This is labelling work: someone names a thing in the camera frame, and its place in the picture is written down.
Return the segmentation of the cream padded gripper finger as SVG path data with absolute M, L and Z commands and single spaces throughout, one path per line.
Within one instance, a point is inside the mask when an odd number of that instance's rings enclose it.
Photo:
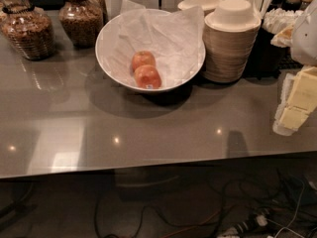
M 291 136 L 317 108 L 317 67 L 305 65 L 297 74 L 288 73 L 282 84 L 272 130 Z

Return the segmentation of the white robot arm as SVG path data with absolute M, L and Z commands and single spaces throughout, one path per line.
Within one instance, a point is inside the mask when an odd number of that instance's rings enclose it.
M 296 132 L 317 107 L 317 0 L 296 20 L 290 50 L 303 68 L 296 75 L 288 73 L 282 84 L 272 126 L 282 136 Z

